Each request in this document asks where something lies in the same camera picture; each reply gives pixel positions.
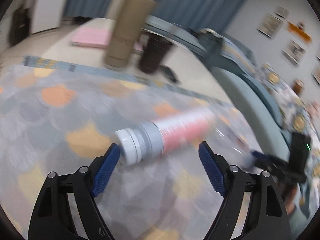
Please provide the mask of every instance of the orange shelf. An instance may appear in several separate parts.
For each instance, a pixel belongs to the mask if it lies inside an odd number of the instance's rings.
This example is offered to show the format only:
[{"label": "orange shelf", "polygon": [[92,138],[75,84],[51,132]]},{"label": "orange shelf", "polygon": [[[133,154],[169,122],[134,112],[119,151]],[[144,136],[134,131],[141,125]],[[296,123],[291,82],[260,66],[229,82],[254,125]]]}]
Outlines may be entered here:
[{"label": "orange shelf", "polygon": [[306,34],[303,30],[300,30],[296,25],[288,22],[288,31],[293,32],[297,34],[299,37],[301,37],[305,43],[310,43],[312,41],[311,37]]}]

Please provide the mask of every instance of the white tabletop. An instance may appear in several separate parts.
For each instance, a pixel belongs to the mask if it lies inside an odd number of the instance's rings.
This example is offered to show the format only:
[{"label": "white tabletop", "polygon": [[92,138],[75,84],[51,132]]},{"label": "white tabletop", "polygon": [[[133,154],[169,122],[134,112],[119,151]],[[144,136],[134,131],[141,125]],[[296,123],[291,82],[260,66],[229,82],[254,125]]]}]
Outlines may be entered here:
[{"label": "white tabletop", "polygon": [[[113,20],[95,18],[79,28],[90,27],[112,30],[113,26]],[[105,51],[103,49],[85,48],[70,44],[71,37],[79,28],[52,45],[44,52],[42,57],[91,67],[105,67],[103,63]],[[181,82],[179,87],[232,104],[225,91],[198,58],[182,44],[173,42],[175,46],[167,54],[162,64],[170,67],[177,74]],[[153,81],[169,83],[161,73],[148,75],[138,70],[136,65],[139,57],[137,54],[132,54],[129,65],[122,72],[148,78]]]}]

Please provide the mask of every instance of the metal screw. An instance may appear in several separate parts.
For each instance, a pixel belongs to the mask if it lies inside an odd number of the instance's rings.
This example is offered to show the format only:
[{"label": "metal screw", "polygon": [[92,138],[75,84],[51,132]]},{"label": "metal screw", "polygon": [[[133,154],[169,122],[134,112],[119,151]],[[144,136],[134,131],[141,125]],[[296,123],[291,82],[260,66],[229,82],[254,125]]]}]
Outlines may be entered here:
[{"label": "metal screw", "polygon": [[238,168],[237,166],[235,166],[235,165],[231,165],[231,166],[229,167],[229,169],[230,169],[231,171],[233,171],[233,172],[239,171],[239,168]]},{"label": "metal screw", "polygon": [[268,171],[263,171],[262,175],[265,176],[266,178],[270,177],[270,173]]},{"label": "metal screw", "polygon": [[57,173],[55,173],[54,171],[51,171],[49,174],[48,174],[48,178],[49,179],[52,179],[56,176]]},{"label": "metal screw", "polygon": [[83,166],[79,169],[80,173],[86,173],[88,171],[88,167],[87,166]]}]

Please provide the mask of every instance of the beige floor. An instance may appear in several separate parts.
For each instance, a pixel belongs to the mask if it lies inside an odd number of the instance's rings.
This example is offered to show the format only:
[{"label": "beige floor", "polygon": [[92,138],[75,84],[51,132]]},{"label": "beige floor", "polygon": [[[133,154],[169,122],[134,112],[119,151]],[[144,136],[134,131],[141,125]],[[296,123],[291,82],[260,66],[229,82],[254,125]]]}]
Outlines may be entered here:
[{"label": "beige floor", "polygon": [[9,48],[0,56],[0,67],[20,64],[25,55],[41,56],[59,39],[77,28],[78,25],[63,25],[58,29],[34,34]]}]

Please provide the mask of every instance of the brown bottle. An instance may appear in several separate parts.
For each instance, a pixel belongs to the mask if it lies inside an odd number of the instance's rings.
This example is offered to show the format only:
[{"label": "brown bottle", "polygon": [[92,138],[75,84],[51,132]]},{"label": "brown bottle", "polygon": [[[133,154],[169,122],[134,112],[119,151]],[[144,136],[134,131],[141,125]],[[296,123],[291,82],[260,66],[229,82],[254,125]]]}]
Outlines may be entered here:
[{"label": "brown bottle", "polygon": [[124,1],[104,58],[112,69],[121,70],[128,64],[134,43],[155,5],[156,0]]}]

